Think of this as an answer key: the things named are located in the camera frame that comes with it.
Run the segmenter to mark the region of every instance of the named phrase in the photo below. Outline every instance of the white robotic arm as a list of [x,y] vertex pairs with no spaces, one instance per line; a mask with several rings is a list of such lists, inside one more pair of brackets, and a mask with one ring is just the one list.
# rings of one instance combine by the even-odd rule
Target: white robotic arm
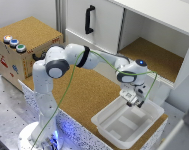
[[[146,90],[144,90],[146,87],[144,85],[146,74],[142,73],[147,72],[147,64],[143,60],[136,60],[130,63],[126,57],[97,50],[90,51],[86,46],[69,44],[64,49],[59,45],[53,45],[46,53],[45,59],[35,62],[33,66],[35,98],[40,108],[40,120],[31,134],[30,139],[32,141],[36,141],[40,131],[56,110],[57,104],[52,95],[53,78],[62,77],[69,70],[70,65],[74,65],[76,61],[77,67],[93,69],[100,62],[106,63],[105,60],[118,70],[116,71],[116,78],[122,83],[120,95],[127,100],[127,105],[142,106],[146,95]],[[55,135],[57,128],[55,122],[54,117],[41,134],[37,141],[37,146],[49,141]]]

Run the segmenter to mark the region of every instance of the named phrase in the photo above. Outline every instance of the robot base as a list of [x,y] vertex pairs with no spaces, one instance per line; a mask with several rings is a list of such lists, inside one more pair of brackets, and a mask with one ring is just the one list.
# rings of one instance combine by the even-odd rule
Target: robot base
[[[38,125],[38,122],[34,122],[26,126],[19,134],[18,137],[18,149],[19,150],[31,150],[33,146],[33,142],[29,140],[29,137],[31,136],[31,133],[34,131],[36,126]],[[63,145],[64,140],[60,140],[59,138],[59,145]],[[40,146],[35,145],[32,150],[43,150],[43,148]]]

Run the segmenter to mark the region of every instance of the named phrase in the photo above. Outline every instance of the brown box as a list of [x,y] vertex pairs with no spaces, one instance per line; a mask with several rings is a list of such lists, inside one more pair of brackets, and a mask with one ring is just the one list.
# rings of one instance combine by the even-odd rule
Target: brown box
[[[3,38],[11,35],[26,46],[25,53],[17,53],[9,44],[4,44]],[[6,27],[0,28],[0,73],[19,90],[21,81],[32,74],[34,59],[32,54],[40,57],[54,43],[63,43],[60,32],[47,26],[34,17],[29,17]]]

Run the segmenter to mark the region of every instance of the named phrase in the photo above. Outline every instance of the green wire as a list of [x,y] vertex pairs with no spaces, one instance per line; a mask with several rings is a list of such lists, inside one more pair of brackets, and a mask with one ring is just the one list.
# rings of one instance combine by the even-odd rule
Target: green wire
[[[34,144],[33,144],[32,148],[31,148],[31,150],[34,148],[34,146],[36,145],[36,142],[38,141],[38,139],[39,139],[39,137],[41,136],[42,132],[43,132],[44,129],[47,127],[47,125],[49,124],[49,122],[52,120],[52,118],[53,118],[54,115],[56,114],[57,110],[59,109],[59,106],[60,106],[61,102],[63,101],[63,99],[64,99],[66,93],[68,92],[68,89],[69,89],[70,84],[71,84],[71,82],[72,82],[72,79],[73,79],[73,75],[74,75],[74,71],[75,71],[75,67],[76,67],[77,61],[78,61],[79,57],[80,57],[83,53],[84,53],[84,51],[82,51],[82,52],[78,55],[78,57],[77,57],[77,59],[76,59],[76,62],[75,62],[75,64],[74,64],[74,67],[73,67],[72,75],[71,75],[71,77],[70,77],[70,81],[69,81],[69,83],[68,83],[68,86],[67,86],[67,88],[66,88],[66,90],[65,90],[65,92],[64,92],[64,94],[63,94],[63,96],[62,96],[62,98],[61,98],[61,100],[59,101],[59,103],[58,103],[58,105],[57,105],[57,107],[56,107],[56,110],[54,111],[53,115],[50,117],[50,119],[49,119],[48,122],[45,124],[45,126],[43,127],[43,129],[42,129],[41,132],[39,133],[38,137],[36,138],[36,141],[34,142]],[[98,55],[98,56],[101,57],[107,64],[109,64],[109,66],[111,66],[114,70],[116,70],[116,71],[118,71],[118,72],[120,72],[120,73],[122,73],[122,74],[124,74],[124,75],[144,75],[144,74],[148,74],[148,73],[156,73],[156,72],[154,72],[154,71],[145,72],[145,73],[139,73],[139,74],[124,73],[124,72],[121,72],[121,71],[117,70],[112,64],[110,64],[110,63],[109,63],[103,56],[101,56],[100,54],[98,54],[98,53],[96,53],[96,52],[94,52],[94,51],[91,51],[91,53],[94,53],[94,54]],[[157,78],[157,73],[156,73],[155,79],[154,79],[154,81],[153,81],[153,83],[152,83],[152,85],[151,85],[151,87],[150,87],[150,89],[149,89],[149,91],[148,91],[148,93],[147,93],[145,99],[146,99],[147,96],[149,95],[149,93],[150,93],[150,91],[151,91],[151,89],[152,89],[152,87],[153,87],[153,85],[154,85],[154,83],[155,83],[155,81],[156,81],[156,78]]]

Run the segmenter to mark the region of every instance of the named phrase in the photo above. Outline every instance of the cork board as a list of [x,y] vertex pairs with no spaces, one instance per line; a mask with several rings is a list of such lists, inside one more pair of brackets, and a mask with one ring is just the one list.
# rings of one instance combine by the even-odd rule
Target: cork board
[[159,75],[172,82],[175,82],[184,60],[182,57],[143,38],[138,38],[119,51],[119,53],[132,60],[142,59],[146,61],[150,70],[156,71]]
[[[57,103],[69,83],[72,68],[73,66],[71,65],[70,70],[62,78],[54,79],[52,93]],[[34,89],[32,76],[23,82],[32,90]],[[118,148],[98,133],[96,126],[91,122],[91,118],[115,100],[119,96],[119,92],[120,87],[117,84],[94,70],[76,68],[71,87],[61,103],[60,108],[102,141],[117,150]],[[166,119],[167,115],[162,115],[130,150],[140,149]]]
[[29,17],[6,27],[0,28],[0,41],[6,35],[19,40],[27,50],[36,48],[62,34],[34,17]]

